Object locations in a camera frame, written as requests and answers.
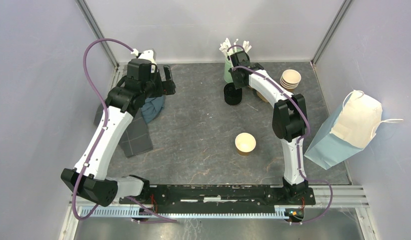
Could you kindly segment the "brown paper coffee cup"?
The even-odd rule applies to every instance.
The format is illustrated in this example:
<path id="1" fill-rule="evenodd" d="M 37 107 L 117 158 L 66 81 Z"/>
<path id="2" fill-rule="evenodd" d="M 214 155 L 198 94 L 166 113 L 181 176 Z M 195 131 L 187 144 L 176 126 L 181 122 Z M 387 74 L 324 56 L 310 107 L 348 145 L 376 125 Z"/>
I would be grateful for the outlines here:
<path id="1" fill-rule="evenodd" d="M 257 145 L 255 137 L 247 132 L 238 134 L 234 142 L 240 156 L 248 156 Z"/>

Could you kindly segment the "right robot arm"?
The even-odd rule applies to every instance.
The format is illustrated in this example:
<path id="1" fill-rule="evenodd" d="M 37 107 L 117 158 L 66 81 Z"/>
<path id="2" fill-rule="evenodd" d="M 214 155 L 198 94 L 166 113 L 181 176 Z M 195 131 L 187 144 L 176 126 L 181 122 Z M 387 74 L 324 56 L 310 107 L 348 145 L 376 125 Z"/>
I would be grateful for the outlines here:
<path id="1" fill-rule="evenodd" d="M 314 204 L 313 190 L 303 170 L 303 141 L 310 133 L 304 96 L 283 89 L 261 64 L 251 62 L 244 50 L 231 54 L 228 59 L 235 88 L 251 87 L 273 107 L 272 130 L 281 141 L 284 159 L 283 200 L 288 204 L 301 200 Z"/>

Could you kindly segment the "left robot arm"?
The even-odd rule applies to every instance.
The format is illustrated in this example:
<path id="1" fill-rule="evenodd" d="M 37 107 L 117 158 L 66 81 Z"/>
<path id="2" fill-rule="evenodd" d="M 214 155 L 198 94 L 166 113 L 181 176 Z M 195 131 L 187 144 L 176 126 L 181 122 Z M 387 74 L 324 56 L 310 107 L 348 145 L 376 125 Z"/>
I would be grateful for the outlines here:
<path id="1" fill-rule="evenodd" d="M 173 95 L 176 85 L 169 65 L 163 66 L 162 80 L 157 65 L 150 60 L 134 58 L 127 74 L 105 99 L 106 108 L 85 153 L 73 168 L 65 168 L 61 180 L 73 194 L 99 206 L 107 207 L 114 199 L 131 196 L 144 204 L 151 191 L 145 179 L 136 176 L 108 177 L 108 167 L 127 127 L 149 97 Z"/>

